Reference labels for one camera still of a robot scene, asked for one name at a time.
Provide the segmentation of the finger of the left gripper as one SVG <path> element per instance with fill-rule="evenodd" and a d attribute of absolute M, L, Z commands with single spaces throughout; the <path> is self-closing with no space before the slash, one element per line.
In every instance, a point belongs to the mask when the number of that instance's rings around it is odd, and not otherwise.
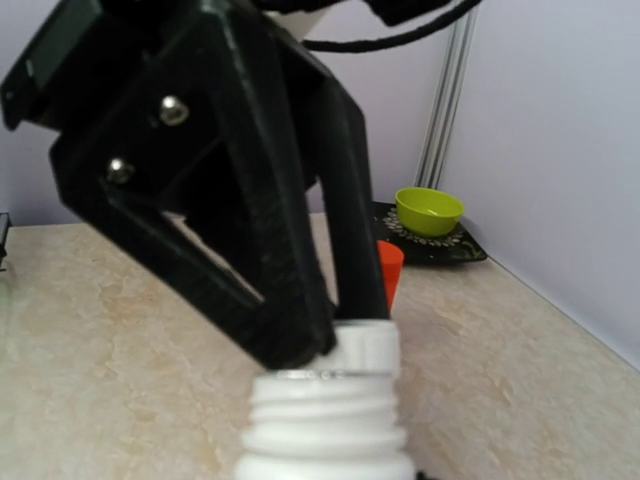
<path fill-rule="evenodd" d="M 62 128 L 61 199 L 269 370 L 336 343 L 286 58 L 247 9 L 182 9 L 123 82 Z"/>
<path fill-rule="evenodd" d="M 330 70 L 294 39 L 280 46 L 305 176 L 319 182 L 341 320 L 390 318 L 374 232 L 365 117 Z"/>

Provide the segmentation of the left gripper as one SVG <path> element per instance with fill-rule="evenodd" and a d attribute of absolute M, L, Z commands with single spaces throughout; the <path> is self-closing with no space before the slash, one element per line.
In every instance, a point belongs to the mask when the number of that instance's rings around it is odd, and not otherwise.
<path fill-rule="evenodd" d="M 187 98 L 179 132 L 229 133 L 228 109 L 195 66 L 222 1 L 61 1 L 1 84 L 5 126 L 156 133 L 166 96 Z"/>

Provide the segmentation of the red pill bottle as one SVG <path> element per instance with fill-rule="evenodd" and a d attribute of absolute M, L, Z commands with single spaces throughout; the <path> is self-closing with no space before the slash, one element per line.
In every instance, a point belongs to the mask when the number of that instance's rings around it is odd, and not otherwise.
<path fill-rule="evenodd" d="M 387 305 L 389 309 L 392 309 L 404 266 L 405 255 L 399 247 L 386 241 L 378 241 L 377 247 L 383 271 Z"/>

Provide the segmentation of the white bottle cap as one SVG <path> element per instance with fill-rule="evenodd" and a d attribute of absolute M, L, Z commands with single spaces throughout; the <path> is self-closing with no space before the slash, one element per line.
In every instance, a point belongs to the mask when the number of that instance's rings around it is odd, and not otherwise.
<path fill-rule="evenodd" d="M 335 321 L 335 347 L 310 367 L 326 371 L 388 374 L 401 370 L 400 333 L 391 320 Z"/>

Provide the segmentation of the small white pill bottle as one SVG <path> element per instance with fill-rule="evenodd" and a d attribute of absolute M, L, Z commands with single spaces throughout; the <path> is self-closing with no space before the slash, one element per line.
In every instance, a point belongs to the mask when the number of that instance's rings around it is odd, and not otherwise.
<path fill-rule="evenodd" d="M 413 479 L 395 379 L 280 371 L 254 379 L 236 479 Z"/>

